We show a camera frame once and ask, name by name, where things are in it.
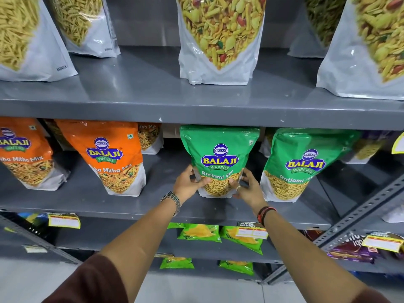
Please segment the person's right hand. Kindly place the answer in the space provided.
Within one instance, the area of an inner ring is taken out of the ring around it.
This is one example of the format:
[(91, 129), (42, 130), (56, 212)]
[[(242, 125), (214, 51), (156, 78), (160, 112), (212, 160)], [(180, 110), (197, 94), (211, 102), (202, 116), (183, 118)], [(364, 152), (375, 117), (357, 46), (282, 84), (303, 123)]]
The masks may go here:
[(241, 177), (241, 180), (246, 182), (248, 186), (241, 186), (241, 184), (233, 178), (229, 179), (230, 185), (236, 191), (236, 194), (234, 194), (233, 197), (243, 199), (245, 203), (250, 206), (254, 215), (257, 216), (259, 211), (263, 207), (267, 206), (267, 202), (265, 201), (260, 188), (260, 183), (255, 179), (253, 173), (247, 168), (243, 169), (243, 176)]

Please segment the green snack pouch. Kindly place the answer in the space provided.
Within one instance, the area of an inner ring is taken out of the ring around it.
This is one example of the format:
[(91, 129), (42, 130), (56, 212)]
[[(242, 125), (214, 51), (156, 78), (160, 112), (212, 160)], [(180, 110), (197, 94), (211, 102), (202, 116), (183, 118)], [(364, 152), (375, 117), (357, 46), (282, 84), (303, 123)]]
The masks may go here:
[(296, 202), (309, 182), (359, 139), (358, 130), (279, 128), (260, 179), (267, 202)]
[(191, 156), (196, 179), (210, 178), (198, 189), (203, 198), (231, 198), (232, 178), (240, 182), (249, 154), (260, 136), (259, 127), (182, 125), (180, 138)]

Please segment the person's right forearm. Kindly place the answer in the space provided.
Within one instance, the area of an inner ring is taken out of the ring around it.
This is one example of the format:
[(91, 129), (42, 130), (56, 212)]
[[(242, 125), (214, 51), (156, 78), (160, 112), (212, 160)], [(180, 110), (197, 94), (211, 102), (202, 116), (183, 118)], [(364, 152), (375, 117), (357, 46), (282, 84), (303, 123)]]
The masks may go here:
[(264, 224), (307, 303), (351, 303), (367, 288), (276, 211), (266, 213)]

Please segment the person's left forearm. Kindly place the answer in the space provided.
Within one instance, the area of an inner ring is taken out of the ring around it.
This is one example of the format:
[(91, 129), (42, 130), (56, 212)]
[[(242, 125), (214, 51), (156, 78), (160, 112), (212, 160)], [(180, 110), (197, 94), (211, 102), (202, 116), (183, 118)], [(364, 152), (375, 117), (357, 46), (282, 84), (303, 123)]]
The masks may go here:
[(146, 275), (174, 212), (174, 202), (166, 199), (100, 251), (125, 282)]

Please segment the silver metal wristwatch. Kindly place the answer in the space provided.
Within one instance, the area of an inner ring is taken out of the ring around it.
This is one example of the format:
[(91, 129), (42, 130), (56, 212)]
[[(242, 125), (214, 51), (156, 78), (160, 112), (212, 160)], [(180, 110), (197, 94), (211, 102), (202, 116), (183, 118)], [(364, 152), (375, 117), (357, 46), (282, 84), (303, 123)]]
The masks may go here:
[(180, 202), (178, 196), (173, 191), (170, 191), (169, 193), (167, 193), (165, 196), (163, 196), (161, 198), (160, 202), (164, 202), (166, 199), (170, 199), (171, 201), (174, 202), (175, 212), (173, 214), (173, 217), (177, 216), (177, 214), (180, 212), (180, 208), (181, 208), (181, 202)]

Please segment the red and black wristband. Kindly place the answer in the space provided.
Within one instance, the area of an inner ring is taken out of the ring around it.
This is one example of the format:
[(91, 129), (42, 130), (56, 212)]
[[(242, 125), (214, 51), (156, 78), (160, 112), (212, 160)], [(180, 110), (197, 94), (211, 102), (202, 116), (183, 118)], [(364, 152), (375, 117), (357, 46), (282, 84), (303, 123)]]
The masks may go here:
[(271, 212), (271, 211), (277, 212), (277, 210), (275, 208), (273, 208), (273, 207), (264, 206), (263, 208), (261, 208), (259, 210), (259, 212), (257, 214), (257, 221), (258, 221), (259, 224), (261, 224), (263, 226), (263, 228), (266, 228), (265, 227), (265, 217), (266, 217), (267, 213)]

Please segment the green chip packet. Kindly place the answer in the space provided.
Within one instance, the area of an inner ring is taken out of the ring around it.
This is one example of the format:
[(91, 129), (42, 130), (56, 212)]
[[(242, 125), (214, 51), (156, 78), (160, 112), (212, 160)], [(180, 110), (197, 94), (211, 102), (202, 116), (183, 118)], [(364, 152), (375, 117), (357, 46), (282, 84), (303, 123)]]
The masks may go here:
[(192, 258), (185, 257), (166, 257), (162, 260), (159, 267), (160, 270), (164, 269), (194, 269)]
[(252, 262), (221, 260), (219, 262), (219, 267), (249, 276), (253, 276), (255, 274)]
[(233, 243), (240, 244), (260, 255), (263, 255), (261, 249), (263, 239), (237, 236), (236, 231), (237, 227), (223, 226), (220, 230), (220, 237), (222, 239), (230, 240)]
[(221, 243), (218, 225), (184, 224), (177, 239), (202, 240)]

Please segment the orange and white snack pouch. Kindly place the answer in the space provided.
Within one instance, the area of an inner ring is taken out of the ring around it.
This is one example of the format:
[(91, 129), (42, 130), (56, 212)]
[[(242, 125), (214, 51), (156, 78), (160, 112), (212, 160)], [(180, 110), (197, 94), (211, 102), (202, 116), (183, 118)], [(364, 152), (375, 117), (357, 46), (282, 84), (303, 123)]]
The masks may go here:
[(138, 122), (138, 137), (143, 155), (156, 155), (164, 147), (160, 123)]

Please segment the purple chip packet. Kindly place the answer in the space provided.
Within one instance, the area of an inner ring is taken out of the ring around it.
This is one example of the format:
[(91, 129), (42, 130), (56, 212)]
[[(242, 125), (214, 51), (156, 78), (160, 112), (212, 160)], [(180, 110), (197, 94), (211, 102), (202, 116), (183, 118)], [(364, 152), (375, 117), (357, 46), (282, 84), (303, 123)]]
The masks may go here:
[(376, 248), (362, 245), (366, 235), (352, 235), (343, 244), (331, 249), (327, 255), (333, 259), (350, 260), (359, 263), (373, 264), (375, 259), (381, 256)]

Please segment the white pouch of mixed snack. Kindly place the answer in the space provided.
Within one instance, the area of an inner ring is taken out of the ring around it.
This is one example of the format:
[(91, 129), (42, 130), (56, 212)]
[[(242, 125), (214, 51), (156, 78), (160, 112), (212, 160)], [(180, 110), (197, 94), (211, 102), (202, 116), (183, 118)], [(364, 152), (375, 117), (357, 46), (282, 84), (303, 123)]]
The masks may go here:
[(245, 86), (260, 50), (267, 0), (176, 0), (180, 77)]
[(404, 101), (404, 0), (347, 0), (316, 87)]

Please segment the brown left sleeve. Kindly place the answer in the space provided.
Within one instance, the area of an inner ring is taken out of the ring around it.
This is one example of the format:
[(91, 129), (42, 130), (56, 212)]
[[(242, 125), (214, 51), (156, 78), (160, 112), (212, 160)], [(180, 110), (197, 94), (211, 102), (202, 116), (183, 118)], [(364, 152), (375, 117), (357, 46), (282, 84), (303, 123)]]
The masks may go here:
[(129, 303), (114, 264), (95, 254), (86, 260), (42, 303)]

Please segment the white pouch of green sticks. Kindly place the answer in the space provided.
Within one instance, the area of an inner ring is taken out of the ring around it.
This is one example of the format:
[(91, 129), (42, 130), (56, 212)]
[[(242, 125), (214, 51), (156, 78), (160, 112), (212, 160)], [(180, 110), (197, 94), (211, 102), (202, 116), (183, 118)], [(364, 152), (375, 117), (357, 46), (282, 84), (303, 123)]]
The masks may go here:
[(303, 0), (297, 16), (298, 32), (288, 55), (323, 59), (331, 44), (346, 0)]

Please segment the brown right sleeve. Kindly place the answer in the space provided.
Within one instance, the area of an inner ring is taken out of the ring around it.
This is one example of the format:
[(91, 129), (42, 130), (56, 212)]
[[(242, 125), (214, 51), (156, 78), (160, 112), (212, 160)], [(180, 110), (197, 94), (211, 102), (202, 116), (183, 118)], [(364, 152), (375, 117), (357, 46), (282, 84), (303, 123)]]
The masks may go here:
[(391, 303), (391, 301), (380, 292), (372, 288), (366, 288), (352, 299), (350, 303)]

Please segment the blue snack packet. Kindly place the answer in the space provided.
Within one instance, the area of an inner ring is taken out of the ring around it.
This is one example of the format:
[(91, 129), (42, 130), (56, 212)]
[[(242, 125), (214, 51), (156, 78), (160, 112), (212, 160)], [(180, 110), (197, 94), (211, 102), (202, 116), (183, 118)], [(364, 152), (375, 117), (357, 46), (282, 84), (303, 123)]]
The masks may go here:
[(18, 213), (18, 216), (25, 219), (27, 222), (39, 226), (46, 224), (48, 225), (48, 215), (45, 213)]

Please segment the white pouch of yellow sticks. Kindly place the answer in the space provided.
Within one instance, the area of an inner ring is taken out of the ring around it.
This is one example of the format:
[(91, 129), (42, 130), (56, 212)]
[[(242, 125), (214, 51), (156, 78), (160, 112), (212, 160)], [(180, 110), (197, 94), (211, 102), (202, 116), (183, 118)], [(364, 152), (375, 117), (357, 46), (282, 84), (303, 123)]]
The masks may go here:
[(0, 0), (0, 80), (59, 81), (76, 76), (43, 0)]
[(106, 0), (50, 0), (68, 52), (98, 58), (120, 55)]

